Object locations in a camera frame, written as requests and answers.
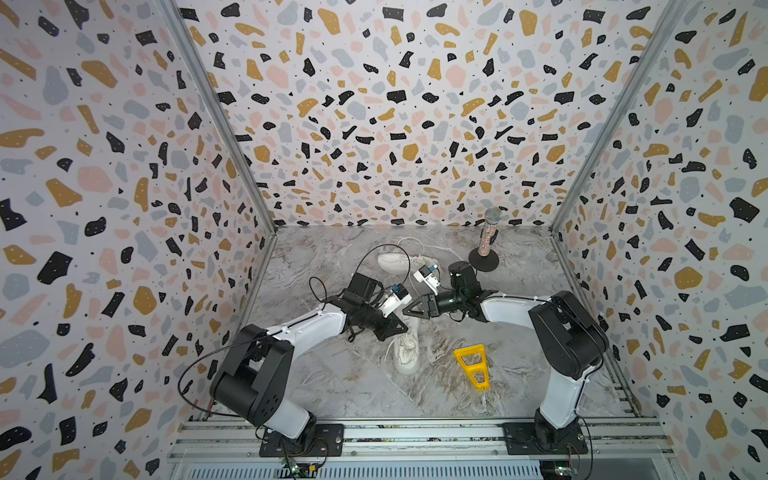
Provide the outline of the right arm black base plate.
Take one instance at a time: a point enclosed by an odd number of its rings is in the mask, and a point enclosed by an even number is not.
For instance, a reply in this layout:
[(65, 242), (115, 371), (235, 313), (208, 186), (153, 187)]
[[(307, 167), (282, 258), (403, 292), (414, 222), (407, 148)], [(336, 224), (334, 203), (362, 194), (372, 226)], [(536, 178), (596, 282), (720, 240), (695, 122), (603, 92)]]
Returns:
[(585, 434), (577, 420), (562, 429), (556, 429), (546, 421), (507, 422), (501, 428), (508, 455), (581, 455), (588, 452)]

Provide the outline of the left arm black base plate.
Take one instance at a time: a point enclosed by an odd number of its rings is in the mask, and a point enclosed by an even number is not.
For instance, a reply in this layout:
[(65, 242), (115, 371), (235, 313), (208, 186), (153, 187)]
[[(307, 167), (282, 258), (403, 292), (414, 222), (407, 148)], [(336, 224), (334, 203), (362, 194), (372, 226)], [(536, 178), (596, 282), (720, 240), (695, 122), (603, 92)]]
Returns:
[(343, 423), (310, 423), (296, 439), (275, 430), (268, 430), (263, 435), (259, 456), (262, 458), (340, 457), (344, 438)]

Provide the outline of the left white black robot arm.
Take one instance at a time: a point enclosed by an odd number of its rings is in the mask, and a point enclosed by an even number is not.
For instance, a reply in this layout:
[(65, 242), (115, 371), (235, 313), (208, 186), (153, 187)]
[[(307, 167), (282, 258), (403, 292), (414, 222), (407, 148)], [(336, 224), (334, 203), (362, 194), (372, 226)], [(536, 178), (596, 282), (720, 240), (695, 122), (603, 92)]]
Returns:
[(407, 332), (396, 310), (411, 300), (402, 284), (386, 289), (382, 282), (355, 273), (340, 293), (321, 299), (318, 307), (296, 319), (268, 329), (254, 324), (241, 329), (210, 394), (253, 426), (306, 442), (314, 435), (316, 417), (286, 398), (293, 360), (345, 333), (353, 340), (370, 331), (384, 341)]

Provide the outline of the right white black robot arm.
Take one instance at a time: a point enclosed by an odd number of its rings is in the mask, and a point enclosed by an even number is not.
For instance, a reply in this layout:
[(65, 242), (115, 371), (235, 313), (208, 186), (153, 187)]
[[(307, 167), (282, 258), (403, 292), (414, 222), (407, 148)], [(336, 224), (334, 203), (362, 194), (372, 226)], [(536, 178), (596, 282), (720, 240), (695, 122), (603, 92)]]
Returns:
[(570, 291), (550, 297), (525, 297), (484, 289), (466, 261), (449, 267), (450, 287), (444, 289), (437, 267), (414, 273), (431, 292), (403, 309), (407, 316), (431, 319), (460, 312), (482, 323), (504, 323), (535, 332), (550, 365), (547, 390), (534, 421), (540, 442), (578, 425), (577, 407), (588, 377), (599, 370), (609, 346), (605, 332)]

